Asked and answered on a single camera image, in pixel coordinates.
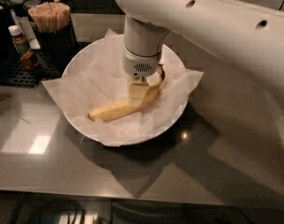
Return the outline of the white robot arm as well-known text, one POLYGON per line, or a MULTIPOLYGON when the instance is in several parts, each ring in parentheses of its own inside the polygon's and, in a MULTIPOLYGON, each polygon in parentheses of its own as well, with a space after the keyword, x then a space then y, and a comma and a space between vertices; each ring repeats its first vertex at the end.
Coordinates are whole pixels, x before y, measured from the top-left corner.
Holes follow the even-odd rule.
POLYGON ((284 100, 284 12, 236 0, 116 0, 126 51, 153 57, 171 31, 256 77, 284 100))

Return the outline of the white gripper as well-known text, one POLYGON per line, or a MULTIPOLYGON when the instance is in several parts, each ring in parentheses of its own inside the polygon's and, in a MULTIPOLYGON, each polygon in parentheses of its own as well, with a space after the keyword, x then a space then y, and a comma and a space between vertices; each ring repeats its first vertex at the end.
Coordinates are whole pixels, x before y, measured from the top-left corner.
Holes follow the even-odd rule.
POLYGON ((130 49, 123 46, 122 67, 131 78, 128 80, 130 106, 140 106, 149 89, 145 77, 152 76, 159 65, 162 51, 159 49, 130 49))

